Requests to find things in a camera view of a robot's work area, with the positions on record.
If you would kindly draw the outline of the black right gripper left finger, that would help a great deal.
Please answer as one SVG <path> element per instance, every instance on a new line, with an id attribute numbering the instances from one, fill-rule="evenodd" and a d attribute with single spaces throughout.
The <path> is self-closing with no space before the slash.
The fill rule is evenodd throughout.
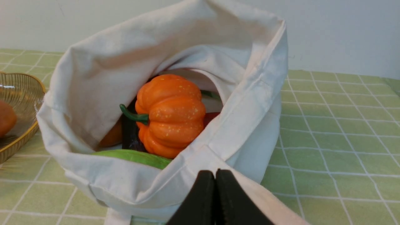
<path id="1" fill-rule="evenodd" d="M 214 174 L 199 171 L 196 180 L 167 225 L 214 225 Z"/>

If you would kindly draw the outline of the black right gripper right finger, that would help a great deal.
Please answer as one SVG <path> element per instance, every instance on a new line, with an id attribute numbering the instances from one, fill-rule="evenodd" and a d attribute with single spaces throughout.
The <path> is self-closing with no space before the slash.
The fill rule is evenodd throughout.
<path id="1" fill-rule="evenodd" d="M 273 225 L 241 188 L 230 170 L 216 172 L 216 225 Z"/>

